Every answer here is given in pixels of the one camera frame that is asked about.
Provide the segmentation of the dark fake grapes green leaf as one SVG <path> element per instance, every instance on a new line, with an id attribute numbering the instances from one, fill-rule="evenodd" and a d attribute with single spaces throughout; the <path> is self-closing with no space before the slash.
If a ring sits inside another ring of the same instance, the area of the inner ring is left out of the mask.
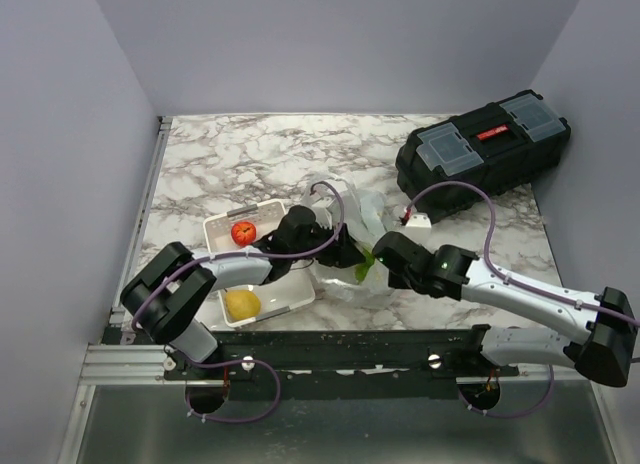
<path id="1" fill-rule="evenodd" d="M 370 249 L 362 248 L 361 254 L 364 261 L 357 264 L 354 268 L 354 277 L 358 284 L 362 284 L 366 279 L 369 270 L 375 265 L 376 259 Z"/>

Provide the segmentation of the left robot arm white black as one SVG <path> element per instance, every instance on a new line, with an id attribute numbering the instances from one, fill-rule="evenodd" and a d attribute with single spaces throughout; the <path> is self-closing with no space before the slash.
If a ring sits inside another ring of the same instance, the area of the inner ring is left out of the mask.
<path id="1" fill-rule="evenodd" d="M 201 379 L 214 377 L 222 364 L 218 341 L 196 314 L 213 291 L 242 285 L 263 286 L 282 279 L 300 260 L 350 268 L 366 262 L 347 224 L 323 227 L 314 212 L 296 205 L 278 226 L 242 250 L 194 256 L 184 244 L 166 245 L 121 291 L 120 303 L 158 345 L 187 357 Z"/>

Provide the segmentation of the white plastic bag lemon print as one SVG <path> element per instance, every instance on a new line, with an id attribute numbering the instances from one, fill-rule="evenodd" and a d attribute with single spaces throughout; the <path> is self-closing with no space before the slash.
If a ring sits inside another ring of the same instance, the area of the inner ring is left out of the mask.
<path id="1" fill-rule="evenodd" d="M 311 199 L 315 194 L 336 198 L 340 218 L 344 219 L 360 251 L 367 248 L 372 252 L 376 242 L 392 228 L 386 196 L 371 188 L 358 187 L 348 177 L 329 173 L 313 174 L 303 193 L 302 204 L 311 208 Z M 376 261 L 364 282 L 358 284 L 354 268 L 337 269 L 315 263 L 311 267 L 311 274 L 316 287 L 335 301 L 365 309 L 382 309 L 389 305 L 393 291 L 387 285 L 387 269 Z"/>

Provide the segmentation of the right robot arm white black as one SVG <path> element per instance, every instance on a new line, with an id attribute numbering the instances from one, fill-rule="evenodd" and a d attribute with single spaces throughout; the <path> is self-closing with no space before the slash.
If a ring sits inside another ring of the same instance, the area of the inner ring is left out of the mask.
<path id="1" fill-rule="evenodd" d="M 373 255 L 388 269 L 392 287 L 484 304 L 535 322 L 531 329 L 490 328 L 464 346 L 459 355 L 467 373 L 480 376 L 494 365 L 556 365 L 601 385 L 627 385 L 639 322 L 624 292 L 549 285 L 491 269 L 485 259 L 454 245 L 430 252 L 399 232 L 385 234 Z"/>

